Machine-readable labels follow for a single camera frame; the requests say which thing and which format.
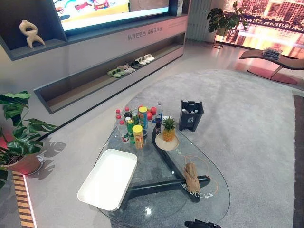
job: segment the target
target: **sandal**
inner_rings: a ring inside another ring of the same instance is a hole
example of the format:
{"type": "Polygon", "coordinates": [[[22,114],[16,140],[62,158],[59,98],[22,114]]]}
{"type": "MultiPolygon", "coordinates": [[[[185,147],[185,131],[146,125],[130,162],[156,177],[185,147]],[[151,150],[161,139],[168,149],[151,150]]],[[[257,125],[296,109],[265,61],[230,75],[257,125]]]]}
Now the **sandal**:
{"type": "Polygon", "coordinates": [[[149,55],[145,55],[144,58],[146,60],[148,60],[148,61],[153,61],[155,59],[153,56],[151,56],[151,57],[149,57],[149,56],[151,56],[151,55],[150,54],[149,55]]]}
{"type": "Polygon", "coordinates": [[[135,61],[139,62],[139,63],[142,64],[142,65],[146,65],[146,64],[147,64],[146,62],[143,62],[143,61],[142,61],[142,58],[138,58],[138,59],[136,59],[135,61]]]}
{"type": "Polygon", "coordinates": [[[133,69],[132,67],[130,67],[130,65],[128,65],[128,64],[124,65],[124,67],[125,67],[125,69],[131,70],[132,72],[135,71],[135,69],[133,69]]]}
{"type": "Polygon", "coordinates": [[[148,58],[155,60],[155,58],[151,54],[147,54],[148,58]]]}
{"type": "Polygon", "coordinates": [[[121,71],[121,69],[116,69],[116,72],[118,74],[120,74],[121,76],[125,75],[125,72],[124,71],[121,71]]]}
{"type": "Polygon", "coordinates": [[[124,67],[124,66],[118,66],[117,69],[120,69],[121,71],[125,72],[126,74],[132,73],[131,70],[128,70],[128,68],[124,67]]]}
{"type": "Polygon", "coordinates": [[[145,63],[150,63],[149,60],[147,60],[145,57],[142,57],[142,62],[145,62],[145,63]]]}
{"type": "Polygon", "coordinates": [[[121,77],[121,74],[117,73],[116,69],[108,71],[108,75],[111,77],[121,77]]]}
{"type": "Polygon", "coordinates": [[[135,64],[135,62],[131,62],[130,66],[133,67],[134,69],[139,69],[140,66],[138,66],[137,64],[135,64]]]}

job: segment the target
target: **pineapple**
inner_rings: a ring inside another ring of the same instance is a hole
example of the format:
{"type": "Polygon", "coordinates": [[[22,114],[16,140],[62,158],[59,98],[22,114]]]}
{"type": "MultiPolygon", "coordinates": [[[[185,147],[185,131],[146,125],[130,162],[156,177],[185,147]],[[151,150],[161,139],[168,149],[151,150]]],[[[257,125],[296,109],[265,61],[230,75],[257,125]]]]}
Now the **pineapple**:
{"type": "Polygon", "coordinates": [[[174,136],[175,136],[175,120],[174,118],[170,118],[168,117],[167,119],[165,119],[163,121],[163,126],[165,127],[165,129],[163,130],[163,139],[166,142],[170,142],[173,140],[174,136]]]}

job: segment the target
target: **vase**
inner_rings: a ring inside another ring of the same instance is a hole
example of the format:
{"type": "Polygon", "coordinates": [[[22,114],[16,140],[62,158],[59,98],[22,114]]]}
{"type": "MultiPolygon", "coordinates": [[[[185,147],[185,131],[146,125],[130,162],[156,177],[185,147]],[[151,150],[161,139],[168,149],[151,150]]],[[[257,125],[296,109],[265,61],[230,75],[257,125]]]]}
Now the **vase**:
{"type": "Polygon", "coordinates": [[[11,164],[4,165],[5,168],[12,171],[20,172],[23,175],[28,175],[40,168],[40,161],[35,154],[28,154],[21,158],[19,161],[11,164]]]}

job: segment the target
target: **plate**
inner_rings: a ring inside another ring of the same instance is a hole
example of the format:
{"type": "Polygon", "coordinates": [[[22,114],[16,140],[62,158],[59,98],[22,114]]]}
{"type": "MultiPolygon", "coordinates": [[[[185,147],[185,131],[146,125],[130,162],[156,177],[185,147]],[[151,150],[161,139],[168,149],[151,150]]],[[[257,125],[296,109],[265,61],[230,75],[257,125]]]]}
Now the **plate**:
{"type": "Polygon", "coordinates": [[[172,141],[166,142],[163,139],[163,132],[162,132],[156,136],[155,143],[160,149],[162,149],[164,151],[173,151],[178,147],[178,145],[180,144],[180,141],[179,141],[178,137],[176,137],[176,135],[175,135],[172,141]]]}

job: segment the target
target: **snack can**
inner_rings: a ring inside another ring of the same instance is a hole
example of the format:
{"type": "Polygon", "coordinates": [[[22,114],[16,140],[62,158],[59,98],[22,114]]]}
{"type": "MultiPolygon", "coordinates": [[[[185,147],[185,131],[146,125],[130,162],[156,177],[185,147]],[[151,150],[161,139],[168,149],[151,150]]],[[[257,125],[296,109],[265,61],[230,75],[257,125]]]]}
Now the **snack can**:
{"type": "Polygon", "coordinates": [[[144,144],[143,144],[143,127],[140,125],[135,125],[132,128],[133,135],[134,135],[134,141],[135,141],[135,147],[136,149],[142,149],[144,144]]]}
{"type": "Polygon", "coordinates": [[[140,124],[143,129],[148,129],[148,108],[140,107],[138,110],[140,124]]]}

